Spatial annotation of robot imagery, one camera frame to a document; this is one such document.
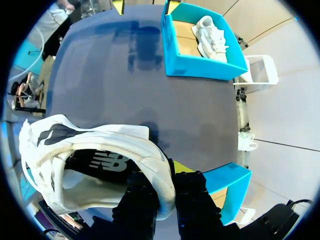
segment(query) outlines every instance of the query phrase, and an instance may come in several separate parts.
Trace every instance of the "chair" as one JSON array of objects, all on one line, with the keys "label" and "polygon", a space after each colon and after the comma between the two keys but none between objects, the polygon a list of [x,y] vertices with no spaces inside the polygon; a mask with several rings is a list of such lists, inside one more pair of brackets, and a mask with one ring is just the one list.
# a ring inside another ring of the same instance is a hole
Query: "chair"
[{"label": "chair", "polygon": [[274,60],[269,55],[245,56],[248,72],[239,76],[233,85],[276,85],[279,81]]}]

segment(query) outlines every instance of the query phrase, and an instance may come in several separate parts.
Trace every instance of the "table surface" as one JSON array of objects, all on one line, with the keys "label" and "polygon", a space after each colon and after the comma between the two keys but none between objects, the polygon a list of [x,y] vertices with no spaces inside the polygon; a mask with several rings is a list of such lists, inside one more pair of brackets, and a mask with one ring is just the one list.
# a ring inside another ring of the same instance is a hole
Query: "table surface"
[{"label": "table surface", "polygon": [[[123,16],[112,9],[72,25],[53,64],[46,116],[65,114],[80,128],[148,126],[168,157],[193,170],[236,162],[233,84],[166,76],[162,11],[161,5],[126,6]],[[111,209],[101,212],[107,217]],[[175,214],[157,222],[154,239],[164,236],[179,239]]]}]

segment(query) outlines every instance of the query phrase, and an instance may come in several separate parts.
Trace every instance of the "white sneaker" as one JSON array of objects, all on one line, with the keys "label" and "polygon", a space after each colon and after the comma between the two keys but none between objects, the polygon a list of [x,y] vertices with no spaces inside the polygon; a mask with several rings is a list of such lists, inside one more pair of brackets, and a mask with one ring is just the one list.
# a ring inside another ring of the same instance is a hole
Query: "white sneaker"
[{"label": "white sneaker", "polygon": [[26,178],[59,215],[116,207],[134,168],[145,174],[157,192],[157,219],[166,219],[174,208],[176,194],[168,160],[149,140],[146,126],[82,129],[61,114],[31,125],[26,120],[19,134],[19,151]]},{"label": "white sneaker", "polygon": [[227,63],[225,31],[219,30],[210,16],[202,17],[191,27],[199,41],[198,50],[203,57]]}]

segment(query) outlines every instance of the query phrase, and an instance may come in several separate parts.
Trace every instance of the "black cable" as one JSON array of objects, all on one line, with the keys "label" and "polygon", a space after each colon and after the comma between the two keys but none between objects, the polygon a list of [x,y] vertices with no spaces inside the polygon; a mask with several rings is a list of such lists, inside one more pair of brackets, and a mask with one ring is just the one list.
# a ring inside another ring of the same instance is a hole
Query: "black cable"
[{"label": "black cable", "polygon": [[309,200],[309,199],[301,199],[301,200],[298,200],[298,201],[294,201],[292,203],[290,203],[288,205],[288,207],[290,207],[291,209],[296,205],[296,204],[299,204],[299,203],[308,203],[308,204],[311,204],[313,205],[314,202],[312,200]]}]

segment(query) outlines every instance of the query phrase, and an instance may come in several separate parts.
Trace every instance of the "shoe insole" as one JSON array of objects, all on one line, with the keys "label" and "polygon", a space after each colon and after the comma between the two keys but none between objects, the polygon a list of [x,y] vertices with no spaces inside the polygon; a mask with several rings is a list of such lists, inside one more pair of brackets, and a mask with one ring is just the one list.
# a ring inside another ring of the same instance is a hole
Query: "shoe insole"
[{"label": "shoe insole", "polygon": [[115,184],[124,184],[133,171],[140,169],[125,156],[96,149],[77,150],[65,163],[65,170],[76,172]]}]

